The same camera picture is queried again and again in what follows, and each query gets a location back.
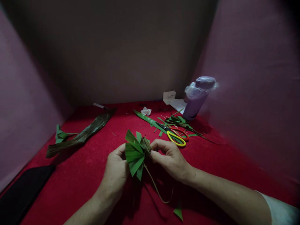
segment plastic wrap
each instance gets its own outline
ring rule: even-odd
[[[184,92],[187,94],[188,99],[194,100],[203,97],[218,86],[215,78],[203,76],[199,77],[196,82],[192,82],[190,86],[187,86]]]

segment purple water bottle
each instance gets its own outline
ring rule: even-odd
[[[194,120],[200,111],[204,101],[206,100],[209,91],[218,86],[216,79],[213,77],[202,76],[186,87],[184,92],[187,94],[189,102],[185,107],[183,118],[186,120]]]

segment left hand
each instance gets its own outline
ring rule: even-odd
[[[100,198],[108,198],[114,203],[121,198],[129,174],[128,163],[122,158],[125,158],[125,144],[120,145],[108,155],[102,182],[95,193]]]

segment hand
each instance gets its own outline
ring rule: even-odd
[[[108,155],[102,182],[95,195],[103,199],[105,196],[117,203],[122,196],[123,188],[129,174],[129,166],[125,158],[125,144]]]
[[[175,143],[155,139],[151,147],[150,158],[159,163],[173,178],[184,184],[193,179],[193,167],[184,159]]]

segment white sleeve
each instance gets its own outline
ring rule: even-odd
[[[300,210],[275,198],[260,193],[266,200],[271,211],[272,225],[295,225]]]

